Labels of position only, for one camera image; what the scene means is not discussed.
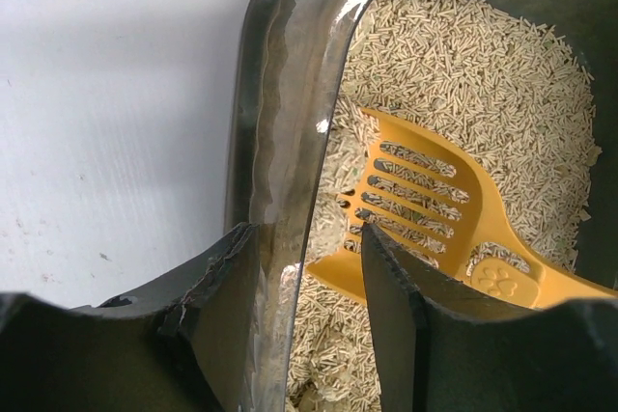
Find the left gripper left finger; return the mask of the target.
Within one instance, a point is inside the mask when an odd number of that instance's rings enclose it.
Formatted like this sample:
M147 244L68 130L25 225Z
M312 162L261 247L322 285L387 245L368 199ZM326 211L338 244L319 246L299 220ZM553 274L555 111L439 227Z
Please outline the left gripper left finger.
M98 307L1 296L5 411L235 411L260 265L241 223Z

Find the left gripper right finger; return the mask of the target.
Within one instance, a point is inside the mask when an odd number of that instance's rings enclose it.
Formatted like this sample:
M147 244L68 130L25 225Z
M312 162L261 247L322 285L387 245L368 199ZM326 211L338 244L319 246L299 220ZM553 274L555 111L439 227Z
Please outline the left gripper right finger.
M541 311L487 296L374 225L362 271L385 411L613 411L617 303Z

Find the yellow plastic litter scoop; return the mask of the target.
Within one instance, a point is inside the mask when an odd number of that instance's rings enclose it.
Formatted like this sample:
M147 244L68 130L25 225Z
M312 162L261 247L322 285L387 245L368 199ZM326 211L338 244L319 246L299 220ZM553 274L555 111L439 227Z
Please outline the yellow plastic litter scoop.
M491 176L463 150L416 124L369 114L380 137L362 180L339 197L351 230L342 248L308 266L322 284L366 301L360 227L372 222L431 269L515 305L616 297L533 251L513 230Z

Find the dark grey litter box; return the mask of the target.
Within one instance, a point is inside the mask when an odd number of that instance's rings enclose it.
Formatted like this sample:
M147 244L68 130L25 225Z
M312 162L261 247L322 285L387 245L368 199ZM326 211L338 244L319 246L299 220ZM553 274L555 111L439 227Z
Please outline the dark grey litter box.
M244 411L280 411L304 245L326 132L353 30L371 0L251 0L240 39L225 224L261 225L263 273L249 338ZM617 0L489 0L555 24L594 75L590 220L577 273L617 279Z

